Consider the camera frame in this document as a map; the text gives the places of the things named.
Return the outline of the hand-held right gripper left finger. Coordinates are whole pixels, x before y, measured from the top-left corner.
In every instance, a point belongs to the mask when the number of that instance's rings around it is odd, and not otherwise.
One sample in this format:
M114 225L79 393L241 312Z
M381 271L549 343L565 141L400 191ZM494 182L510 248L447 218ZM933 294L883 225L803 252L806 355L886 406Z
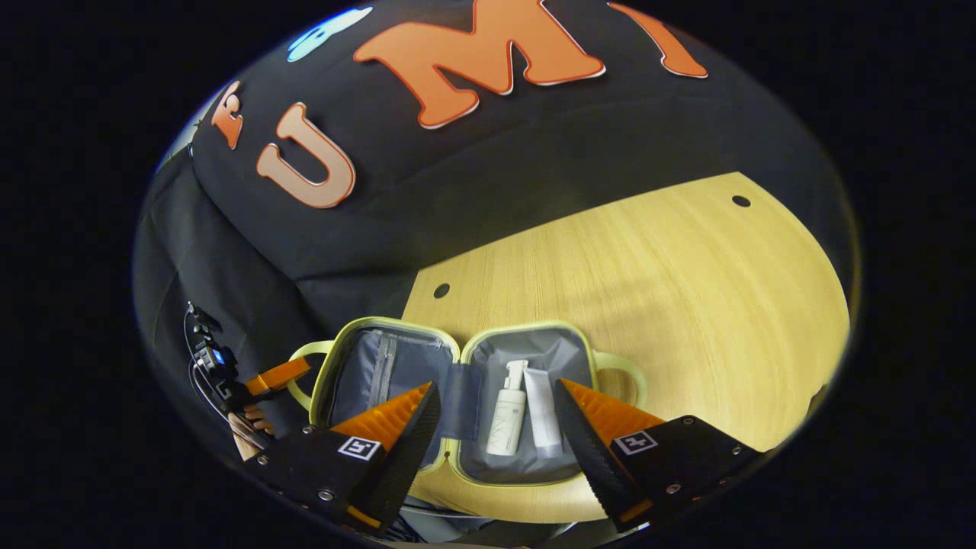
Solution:
M382 535L435 437L441 411L428 382L332 427L307 426L255 456L255 478L337 527Z

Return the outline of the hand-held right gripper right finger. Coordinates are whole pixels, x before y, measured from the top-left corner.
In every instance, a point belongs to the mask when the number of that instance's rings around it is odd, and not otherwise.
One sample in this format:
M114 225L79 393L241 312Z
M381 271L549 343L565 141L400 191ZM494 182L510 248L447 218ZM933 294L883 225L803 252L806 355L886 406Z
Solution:
M554 400L576 462L621 534L684 518L766 458L697 416L661 419L568 379L555 382Z

